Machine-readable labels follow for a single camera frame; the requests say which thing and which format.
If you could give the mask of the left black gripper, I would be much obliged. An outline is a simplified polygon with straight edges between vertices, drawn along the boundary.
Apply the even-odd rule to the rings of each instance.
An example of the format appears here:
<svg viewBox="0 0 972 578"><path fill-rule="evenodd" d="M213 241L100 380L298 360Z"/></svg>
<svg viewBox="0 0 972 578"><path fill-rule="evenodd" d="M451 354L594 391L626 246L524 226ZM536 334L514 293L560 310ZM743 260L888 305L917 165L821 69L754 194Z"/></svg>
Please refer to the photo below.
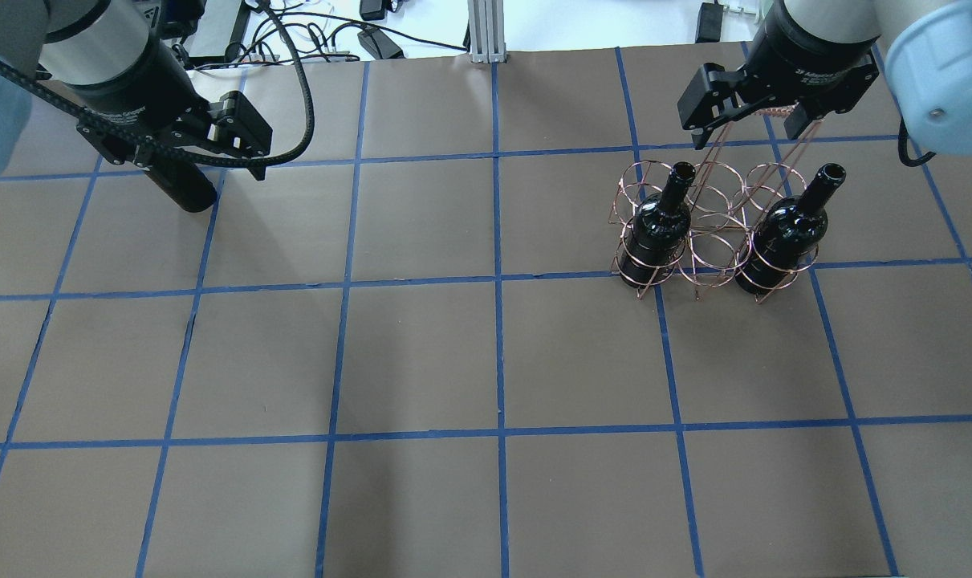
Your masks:
<svg viewBox="0 0 972 578"><path fill-rule="evenodd" d="M70 89L97 116L168 148L192 146L235 160L269 153L273 129L247 96L233 89L217 101L204 98L160 41L147 40L128 70L103 81L71 82ZM112 164L142 165L152 181L208 181L196 162L159 153L153 144L131 144L95 128L87 140Z"/></svg>

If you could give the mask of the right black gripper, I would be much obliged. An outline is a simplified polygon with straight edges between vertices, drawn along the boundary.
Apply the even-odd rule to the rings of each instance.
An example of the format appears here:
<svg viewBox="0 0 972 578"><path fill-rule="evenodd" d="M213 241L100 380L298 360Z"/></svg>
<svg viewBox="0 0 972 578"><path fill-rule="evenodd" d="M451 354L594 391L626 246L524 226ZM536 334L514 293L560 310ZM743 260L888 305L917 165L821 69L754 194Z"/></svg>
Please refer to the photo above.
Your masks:
<svg viewBox="0 0 972 578"><path fill-rule="evenodd" d="M804 29L793 16L766 16L739 69L703 63L677 100L681 128L694 150L717 142L719 128L758 110L790 105L787 139L811 138L815 120L846 113L877 78L876 38L835 43Z"/></svg>

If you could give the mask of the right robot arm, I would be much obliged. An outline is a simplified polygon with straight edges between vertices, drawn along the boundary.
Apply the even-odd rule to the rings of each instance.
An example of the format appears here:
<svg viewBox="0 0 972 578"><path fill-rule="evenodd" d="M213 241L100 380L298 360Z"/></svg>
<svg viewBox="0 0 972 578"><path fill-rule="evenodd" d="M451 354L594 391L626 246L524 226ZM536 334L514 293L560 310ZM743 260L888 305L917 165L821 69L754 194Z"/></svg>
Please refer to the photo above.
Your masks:
<svg viewBox="0 0 972 578"><path fill-rule="evenodd" d="M922 149L972 155L972 1L773 1L746 62L703 63L677 114L698 149L722 125L780 107L797 139L879 77Z"/></svg>

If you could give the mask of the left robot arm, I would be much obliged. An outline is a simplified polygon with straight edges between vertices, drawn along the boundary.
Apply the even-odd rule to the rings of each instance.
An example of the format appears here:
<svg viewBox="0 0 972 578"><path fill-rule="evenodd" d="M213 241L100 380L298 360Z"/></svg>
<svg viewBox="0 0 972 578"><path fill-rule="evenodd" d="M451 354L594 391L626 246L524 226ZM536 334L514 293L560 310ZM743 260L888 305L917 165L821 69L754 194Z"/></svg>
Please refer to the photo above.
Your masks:
<svg viewBox="0 0 972 578"><path fill-rule="evenodd" d="M272 128L241 92L208 101L133 1L0 1L0 175L33 99L77 120L113 165L136 165L197 211L208 167L262 179Z"/></svg>

